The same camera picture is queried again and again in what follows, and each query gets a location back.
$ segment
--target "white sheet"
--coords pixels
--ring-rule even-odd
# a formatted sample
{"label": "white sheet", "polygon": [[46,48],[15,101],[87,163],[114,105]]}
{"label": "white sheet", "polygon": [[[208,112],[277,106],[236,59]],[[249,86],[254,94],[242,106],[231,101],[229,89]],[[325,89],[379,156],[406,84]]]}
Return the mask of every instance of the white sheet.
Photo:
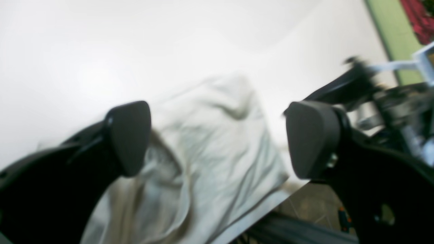
{"label": "white sheet", "polygon": [[288,178],[242,76],[209,79],[150,105],[145,167],[110,187],[83,244],[207,243]]}

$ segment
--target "floor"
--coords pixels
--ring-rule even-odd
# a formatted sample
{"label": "floor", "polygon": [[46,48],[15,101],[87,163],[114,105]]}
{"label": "floor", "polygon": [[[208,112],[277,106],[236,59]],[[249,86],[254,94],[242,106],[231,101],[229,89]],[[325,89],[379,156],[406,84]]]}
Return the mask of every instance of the floor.
{"label": "floor", "polygon": [[274,211],[340,231],[338,210],[342,202],[328,185],[308,183]]}

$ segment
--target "white bedsheet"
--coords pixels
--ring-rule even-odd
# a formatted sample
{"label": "white bedsheet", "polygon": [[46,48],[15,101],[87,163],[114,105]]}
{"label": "white bedsheet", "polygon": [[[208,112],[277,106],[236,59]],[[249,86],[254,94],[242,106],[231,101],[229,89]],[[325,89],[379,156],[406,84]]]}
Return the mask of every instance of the white bedsheet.
{"label": "white bedsheet", "polygon": [[244,77],[209,79],[150,106],[145,166],[109,188],[82,244],[208,243],[288,178]]}

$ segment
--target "screw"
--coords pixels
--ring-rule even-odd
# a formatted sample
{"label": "screw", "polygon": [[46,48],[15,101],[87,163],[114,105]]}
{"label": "screw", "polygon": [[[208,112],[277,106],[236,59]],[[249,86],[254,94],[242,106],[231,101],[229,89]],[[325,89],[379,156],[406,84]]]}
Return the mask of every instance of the screw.
{"label": "screw", "polygon": [[333,168],[336,165],[337,161],[338,161],[338,156],[335,153],[332,153],[329,162],[327,163],[327,167]]}

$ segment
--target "green wall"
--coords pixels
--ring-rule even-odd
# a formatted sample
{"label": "green wall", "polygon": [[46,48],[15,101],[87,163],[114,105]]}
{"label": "green wall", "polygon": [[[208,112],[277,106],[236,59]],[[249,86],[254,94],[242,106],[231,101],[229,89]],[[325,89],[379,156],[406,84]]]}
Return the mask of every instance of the green wall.
{"label": "green wall", "polygon": [[[366,0],[391,60],[409,60],[423,47],[417,40],[399,0]],[[418,71],[397,72],[402,85],[422,82]]]}

